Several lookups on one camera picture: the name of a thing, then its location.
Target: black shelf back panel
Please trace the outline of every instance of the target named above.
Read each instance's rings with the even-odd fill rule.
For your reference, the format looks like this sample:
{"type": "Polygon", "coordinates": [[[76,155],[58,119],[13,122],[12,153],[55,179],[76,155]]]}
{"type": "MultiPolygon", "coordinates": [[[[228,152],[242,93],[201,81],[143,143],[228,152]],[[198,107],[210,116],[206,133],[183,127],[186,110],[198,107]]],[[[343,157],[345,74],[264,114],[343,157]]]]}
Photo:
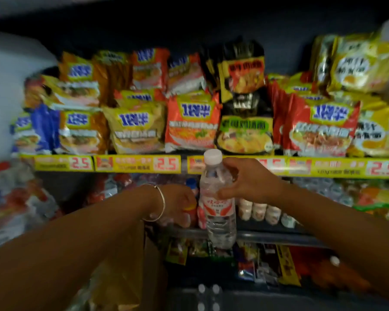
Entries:
{"type": "Polygon", "coordinates": [[[388,1],[109,0],[0,20],[0,31],[39,39],[57,57],[153,46],[178,56],[242,35],[264,45],[267,73],[292,74],[308,68],[316,35],[370,32],[387,19],[388,1]]]}

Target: bottle label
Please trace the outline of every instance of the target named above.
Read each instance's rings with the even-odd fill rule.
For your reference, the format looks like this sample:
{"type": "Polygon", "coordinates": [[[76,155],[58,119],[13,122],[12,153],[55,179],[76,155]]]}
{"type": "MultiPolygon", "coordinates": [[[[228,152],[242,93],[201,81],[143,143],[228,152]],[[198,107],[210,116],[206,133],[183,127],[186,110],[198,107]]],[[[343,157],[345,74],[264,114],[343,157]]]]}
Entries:
{"type": "Polygon", "coordinates": [[[199,204],[209,216],[230,216],[235,209],[235,199],[217,200],[212,197],[200,197],[199,204]]]}

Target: blue instant noodle package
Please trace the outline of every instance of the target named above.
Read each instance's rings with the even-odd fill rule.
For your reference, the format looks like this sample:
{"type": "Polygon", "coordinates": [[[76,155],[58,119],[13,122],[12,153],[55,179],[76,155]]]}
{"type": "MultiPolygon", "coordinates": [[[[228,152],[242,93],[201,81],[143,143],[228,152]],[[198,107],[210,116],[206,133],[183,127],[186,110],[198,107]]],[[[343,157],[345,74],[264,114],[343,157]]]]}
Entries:
{"type": "Polygon", "coordinates": [[[53,116],[53,110],[48,109],[45,104],[22,112],[10,126],[14,140],[12,152],[22,155],[50,155],[57,137],[53,116]]]}

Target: person's right hand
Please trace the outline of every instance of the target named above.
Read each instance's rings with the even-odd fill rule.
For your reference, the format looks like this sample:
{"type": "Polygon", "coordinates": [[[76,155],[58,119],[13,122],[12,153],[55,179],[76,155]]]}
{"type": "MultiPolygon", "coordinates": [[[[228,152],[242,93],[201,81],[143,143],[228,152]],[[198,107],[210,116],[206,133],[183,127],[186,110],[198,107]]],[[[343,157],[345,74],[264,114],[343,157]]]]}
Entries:
{"type": "Polygon", "coordinates": [[[235,182],[217,192],[219,199],[244,198],[254,203],[274,204],[285,183],[253,158],[223,159],[235,182]]]}

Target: person's left hand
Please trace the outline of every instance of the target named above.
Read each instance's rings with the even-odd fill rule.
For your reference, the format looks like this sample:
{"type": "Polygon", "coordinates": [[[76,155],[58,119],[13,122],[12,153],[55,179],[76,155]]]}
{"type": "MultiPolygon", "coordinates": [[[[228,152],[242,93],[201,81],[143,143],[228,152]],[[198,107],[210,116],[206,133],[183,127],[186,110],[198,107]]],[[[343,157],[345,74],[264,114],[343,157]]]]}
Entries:
{"type": "MultiPolygon", "coordinates": [[[[192,189],[182,184],[165,184],[159,187],[166,200],[166,208],[159,224],[165,225],[173,222],[185,228],[189,227],[190,216],[183,212],[183,209],[197,204],[192,189]]],[[[157,195],[157,209],[154,214],[150,215],[152,219],[157,218],[163,209],[163,199],[159,192],[157,192],[157,195]]]]}

